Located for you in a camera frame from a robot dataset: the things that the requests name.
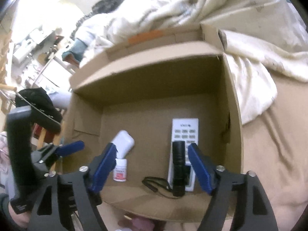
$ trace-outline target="screw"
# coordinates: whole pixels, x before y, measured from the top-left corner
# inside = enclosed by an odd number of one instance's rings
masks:
[[[223,171],[225,171],[226,169],[225,169],[224,166],[218,165],[218,166],[216,166],[216,170],[218,170],[218,171],[220,171],[220,172],[223,172]]]
[[[256,172],[249,170],[248,175],[251,176],[251,177],[255,177],[257,174],[256,174]]]
[[[79,171],[80,171],[80,172],[87,172],[88,169],[89,169],[88,166],[82,166],[82,167],[79,168]]]
[[[50,177],[54,177],[56,174],[57,174],[57,172],[54,171],[54,170],[49,172]]]

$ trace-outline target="remote control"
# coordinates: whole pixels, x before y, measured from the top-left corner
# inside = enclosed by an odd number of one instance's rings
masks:
[[[173,162],[172,162],[172,142],[185,141],[185,171],[186,185],[185,191],[192,192],[195,186],[196,174],[188,159],[187,148],[191,143],[198,145],[199,120],[197,118],[173,119],[171,133],[171,152],[169,160],[168,182],[172,187],[173,182]]]

